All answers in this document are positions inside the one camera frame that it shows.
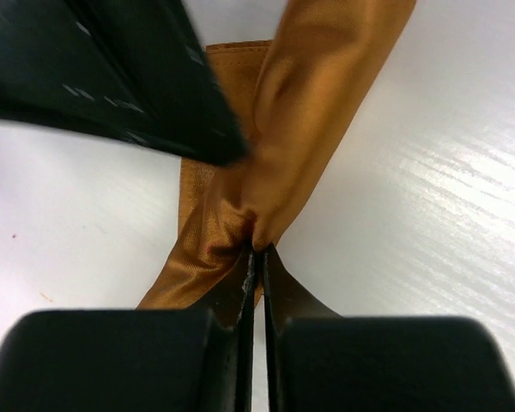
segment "white table surface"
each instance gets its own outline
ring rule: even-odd
[[[283,4],[188,6],[213,43],[270,38]],[[178,179],[172,156],[0,124],[0,339],[35,309],[134,307],[175,241]],[[279,251],[340,313],[479,319],[515,379],[515,0],[418,1]]]

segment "black fabric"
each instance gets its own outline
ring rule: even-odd
[[[179,0],[0,0],[0,118],[215,164],[247,151]]]

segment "satin fabric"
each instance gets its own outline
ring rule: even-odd
[[[139,308],[185,308],[222,279],[245,242],[261,251],[279,241],[311,196],[414,4],[290,0],[270,44],[209,48],[252,155],[224,169],[182,162],[179,238]]]

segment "white surface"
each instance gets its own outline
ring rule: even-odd
[[[211,43],[270,37],[282,4],[189,8]],[[178,178],[167,155],[0,125],[0,338],[37,308],[133,307],[175,240]],[[279,249],[341,313],[481,320],[515,378],[515,0],[419,1]]]

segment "silk tie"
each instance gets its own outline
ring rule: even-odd
[[[289,0],[272,41],[208,47],[252,154],[228,168],[182,161],[179,237],[139,308],[185,308],[222,279],[246,242],[262,251],[279,241],[414,4]]]

